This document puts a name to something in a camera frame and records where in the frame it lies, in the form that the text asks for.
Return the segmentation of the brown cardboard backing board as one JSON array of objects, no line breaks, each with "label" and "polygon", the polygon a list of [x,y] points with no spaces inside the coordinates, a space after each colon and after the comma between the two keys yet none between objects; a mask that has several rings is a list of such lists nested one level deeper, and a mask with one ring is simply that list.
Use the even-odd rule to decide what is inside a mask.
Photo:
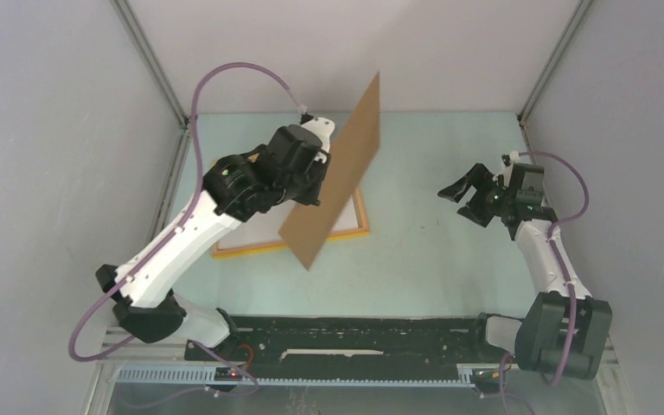
[{"label": "brown cardboard backing board", "polygon": [[380,74],[377,73],[331,144],[329,169],[316,207],[296,205],[279,235],[309,270],[380,147]]}]

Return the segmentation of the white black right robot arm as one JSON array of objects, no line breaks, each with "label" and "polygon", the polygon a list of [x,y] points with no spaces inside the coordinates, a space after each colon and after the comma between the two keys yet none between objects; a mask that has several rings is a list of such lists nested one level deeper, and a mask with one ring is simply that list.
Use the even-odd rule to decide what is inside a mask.
[{"label": "white black right robot arm", "polygon": [[580,281],[560,238],[559,219],[544,204],[543,167],[503,163],[499,174],[475,164],[438,191],[462,202],[457,212],[478,226],[499,219],[526,261],[535,298],[518,321],[491,316],[468,339],[471,355],[491,361],[507,350],[519,368],[553,379],[596,377],[612,321],[610,304],[593,297]]}]

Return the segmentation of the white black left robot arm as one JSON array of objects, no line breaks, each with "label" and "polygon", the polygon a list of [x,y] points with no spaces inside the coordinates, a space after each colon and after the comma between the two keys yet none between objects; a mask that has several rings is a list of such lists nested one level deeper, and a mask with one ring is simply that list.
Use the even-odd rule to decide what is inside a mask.
[{"label": "white black left robot arm", "polygon": [[334,131],[333,121],[310,118],[278,128],[268,144],[218,159],[198,193],[134,259],[97,270],[101,287],[112,294],[118,325],[144,343],[174,335],[204,345],[218,360],[235,356],[239,337],[227,313],[186,302],[173,286],[212,245],[255,214],[287,201],[319,205]]}]

